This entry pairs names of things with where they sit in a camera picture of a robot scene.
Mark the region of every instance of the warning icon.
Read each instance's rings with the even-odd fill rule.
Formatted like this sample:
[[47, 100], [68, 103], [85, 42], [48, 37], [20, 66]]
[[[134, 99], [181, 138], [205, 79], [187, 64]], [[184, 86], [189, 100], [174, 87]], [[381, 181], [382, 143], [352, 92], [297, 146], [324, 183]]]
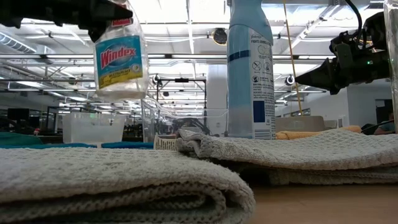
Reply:
[[255, 71], [259, 71], [261, 69], [261, 62], [255, 61], [251, 66]]
[[265, 66], [266, 70], [269, 71], [269, 63], [266, 62], [266, 66]]
[[254, 83], [259, 82], [259, 77], [258, 77], [257, 75], [255, 75], [255, 76], [253, 76], [253, 77], [251, 78], [251, 80], [252, 80]]

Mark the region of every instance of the windex bottle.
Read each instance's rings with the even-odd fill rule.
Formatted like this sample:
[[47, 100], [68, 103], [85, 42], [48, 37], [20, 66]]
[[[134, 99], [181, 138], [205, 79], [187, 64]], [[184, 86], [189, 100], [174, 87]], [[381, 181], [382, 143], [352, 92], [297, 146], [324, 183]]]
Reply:
[[110, 0], [133, 12], [112, 21], [95, 42], [96, 93], [105, 100], [142, 99], [148, 87], [148, 55], [144, 34], [128, 0]]

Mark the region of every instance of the security camera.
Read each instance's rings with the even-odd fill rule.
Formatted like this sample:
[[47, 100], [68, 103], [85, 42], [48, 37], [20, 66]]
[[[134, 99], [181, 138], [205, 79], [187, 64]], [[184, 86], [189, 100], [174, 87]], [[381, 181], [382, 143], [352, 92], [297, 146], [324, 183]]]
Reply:
[[293, 77], [292, 75], [290, 75], [289, 77], [287, 77], [287, 78], [285, 79], [285, 84], [286, 84], [287, 86], [293, 85], [293, 84], [294, 84], [294, 77]]

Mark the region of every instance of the gray towel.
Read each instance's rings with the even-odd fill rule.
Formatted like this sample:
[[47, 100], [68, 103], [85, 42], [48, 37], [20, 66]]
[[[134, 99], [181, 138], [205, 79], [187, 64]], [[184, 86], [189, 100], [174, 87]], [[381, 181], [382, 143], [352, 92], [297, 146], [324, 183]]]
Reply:
[[251, 189], [177, 152], [0, 150], [0, 223], [244, 223]]
[[180, 130], [180, 152], [266, 169], [272, 184], [398, 182], [398, 135], [367, 136], [343, 129], [289, 141], [215, 138]]

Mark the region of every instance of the table surface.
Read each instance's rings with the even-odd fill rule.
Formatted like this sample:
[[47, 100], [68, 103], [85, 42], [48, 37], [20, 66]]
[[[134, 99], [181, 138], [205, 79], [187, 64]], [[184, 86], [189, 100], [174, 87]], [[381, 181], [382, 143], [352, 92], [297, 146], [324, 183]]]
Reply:
[[398, 185], [255, 188], [248, 224], [398, 223]]

